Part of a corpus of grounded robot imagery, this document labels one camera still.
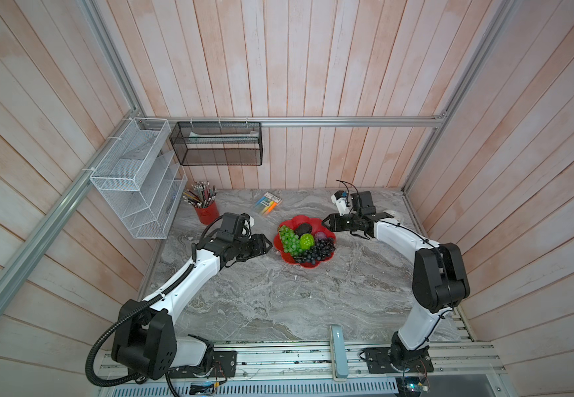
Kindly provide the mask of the red flower-shaped fruit bowl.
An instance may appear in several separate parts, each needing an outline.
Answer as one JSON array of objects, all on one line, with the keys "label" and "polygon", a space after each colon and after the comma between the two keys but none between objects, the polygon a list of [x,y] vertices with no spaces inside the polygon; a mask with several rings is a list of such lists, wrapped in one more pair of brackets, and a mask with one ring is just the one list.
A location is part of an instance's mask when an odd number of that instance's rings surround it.
[{"label": "red flower-shaped fruit bowl", "polygon": [[284,221],[283,223],[281,223],[278,226],[277,235],[275,235],[273,243],[274,243],[274,247],[279,251],[280,256],[283,259],[283,261],[285,261],[286,263],[289,263],[291,265],[299,265],[299,264],[297,264],[295,262],[295,260],[294,260],[295,256],[291,256],[290,254],[283,251],[283,246],[281,244],[280,237],[279,237],[279,228],[283,225],[286,225],[289,228],[292,228],[294,230],[301,223],[310,223],[312,225],[313,231],[311,234],[313,236],[315,235],[315,233],[324,232],[327,234],[328,238],[333,238],[336,241],[335,234],[332,233],[331,231],[329,231],[328,229],[326,229],[325,226],[323,226],[323,224],[322,224],[322,220],[319,218],[310,218],[310,217],[307,217],[305,215],[298,215],[298,216],[293,217],[291,220]]}]

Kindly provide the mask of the dark purple grape bunch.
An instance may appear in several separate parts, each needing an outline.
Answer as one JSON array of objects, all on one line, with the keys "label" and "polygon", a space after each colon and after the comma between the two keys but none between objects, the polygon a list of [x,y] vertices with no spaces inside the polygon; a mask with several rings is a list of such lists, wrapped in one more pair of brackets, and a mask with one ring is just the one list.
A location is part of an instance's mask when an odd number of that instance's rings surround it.
[{"label": "dark purple grape bunch", "polygon": [[329,260],[336,251],[336,241],[333,238],[324,238],[308,250],[294,257],[297,264],[307,268],[314,268],[322,262]]}]

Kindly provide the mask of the green grape bunch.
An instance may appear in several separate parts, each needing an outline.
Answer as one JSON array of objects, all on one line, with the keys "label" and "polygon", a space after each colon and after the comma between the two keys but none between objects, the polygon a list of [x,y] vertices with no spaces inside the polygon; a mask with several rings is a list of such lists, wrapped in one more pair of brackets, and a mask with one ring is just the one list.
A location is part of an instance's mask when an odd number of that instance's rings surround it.
[{"label": "green grape bunch", "polygon": [[286,225],[279,228],[279,237],[283,246],[283,251],[291,256],[298,256],[301,253],[300,237],[296,232]]}]

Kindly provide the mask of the dark avocado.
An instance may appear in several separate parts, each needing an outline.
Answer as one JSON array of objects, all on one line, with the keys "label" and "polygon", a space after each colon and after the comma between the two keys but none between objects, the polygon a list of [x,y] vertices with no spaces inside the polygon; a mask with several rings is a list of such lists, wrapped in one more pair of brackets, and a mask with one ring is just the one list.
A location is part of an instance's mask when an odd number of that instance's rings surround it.
[{"label": "dark avocado", "polygon": [[301,237],[305,234],[311,234],[312,231],[313,231],[313,227],[310,223],[301,223],[299,226],[297,226],[294,229],[294,232],[298,237]]}]

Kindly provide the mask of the green textured fruit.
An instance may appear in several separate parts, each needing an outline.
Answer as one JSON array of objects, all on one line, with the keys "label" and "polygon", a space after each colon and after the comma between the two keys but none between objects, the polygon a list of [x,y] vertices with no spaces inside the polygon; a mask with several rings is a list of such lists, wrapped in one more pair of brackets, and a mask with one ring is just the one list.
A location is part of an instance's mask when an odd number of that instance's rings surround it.
[{"label": "green textured fruit", "polygon": [[308,251],[316,244],[315,237],[311,233],[305,233],[300,237],[299,245],[300,250]]}]

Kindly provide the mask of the purple round fruit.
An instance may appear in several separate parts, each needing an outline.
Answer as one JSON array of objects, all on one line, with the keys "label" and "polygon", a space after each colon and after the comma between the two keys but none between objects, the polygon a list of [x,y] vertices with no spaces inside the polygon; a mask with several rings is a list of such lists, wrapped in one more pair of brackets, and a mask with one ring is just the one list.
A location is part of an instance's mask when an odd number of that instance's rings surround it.
[{"label": "purple round fruit", "polygon": [[316,241],[326,240],[328,238],[327,234],[324,232],[315,233],[314,238]]}]

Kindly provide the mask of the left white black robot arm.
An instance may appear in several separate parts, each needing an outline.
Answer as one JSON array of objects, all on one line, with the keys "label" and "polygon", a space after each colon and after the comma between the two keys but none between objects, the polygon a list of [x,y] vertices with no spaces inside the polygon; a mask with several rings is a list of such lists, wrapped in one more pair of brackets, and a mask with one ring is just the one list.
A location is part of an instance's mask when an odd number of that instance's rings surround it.
[{"label": "left white black robot arm", "polygon": [[[264,256],[271,241],[254,233],[253,218],[247,213],[224,213],[209,224],[191,256],[166,283],[140,301],[128,300],[120,309],[118,320],[93,344],[85,360],[85,376],[92,385],[114,387],[141,379],[170,380],[179,368],[194,376],[216,374],[214,345],[196,336],[177,337],[176,321],[201,288],[222,269]],[[113,360],[128,370],[127,375],[104,379],[95,372],[95,358],[101,347],[111,340]]]}]

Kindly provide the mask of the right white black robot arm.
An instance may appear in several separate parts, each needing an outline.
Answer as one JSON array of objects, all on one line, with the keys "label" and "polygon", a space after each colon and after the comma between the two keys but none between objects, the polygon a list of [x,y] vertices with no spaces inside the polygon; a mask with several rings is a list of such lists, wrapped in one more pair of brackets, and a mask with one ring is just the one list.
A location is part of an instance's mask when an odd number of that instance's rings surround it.
[{"label": "right white black robot arm", "polygon": [[392,210],[377,211],[368,191],[338,190],[331,200],[337,211],[323,220],[325,228],[376,239],[413,266],[414,305],[389,348],[391,365],[400,372],[428,356],[429,340],[439,323],[470,295],[461,250],[454,243],[439,243],[420,235],[401,223]]}]

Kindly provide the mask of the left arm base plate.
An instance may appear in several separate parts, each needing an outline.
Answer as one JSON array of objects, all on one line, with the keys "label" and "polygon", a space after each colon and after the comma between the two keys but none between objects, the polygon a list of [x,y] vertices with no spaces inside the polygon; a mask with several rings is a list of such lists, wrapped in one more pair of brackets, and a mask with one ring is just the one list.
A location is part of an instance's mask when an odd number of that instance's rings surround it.
[{"label": "left arm base plate", "polygon": [[197,367],[175,367],[169,370],[171,379],[229,379],[237,369],[237,351],[209,352]]}]

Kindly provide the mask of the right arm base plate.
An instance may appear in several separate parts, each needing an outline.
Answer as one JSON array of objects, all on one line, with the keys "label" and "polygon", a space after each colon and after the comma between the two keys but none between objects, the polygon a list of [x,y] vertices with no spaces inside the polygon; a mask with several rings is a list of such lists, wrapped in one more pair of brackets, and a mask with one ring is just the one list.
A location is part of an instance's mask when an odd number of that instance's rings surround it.
[{"label": "right arm base plate", "polygon": [[361,359],[366,362],[370,374],[402,372],[429,373],[434,371],[429,349],[406,351],[403,347],[367,347],[361,350]]}]

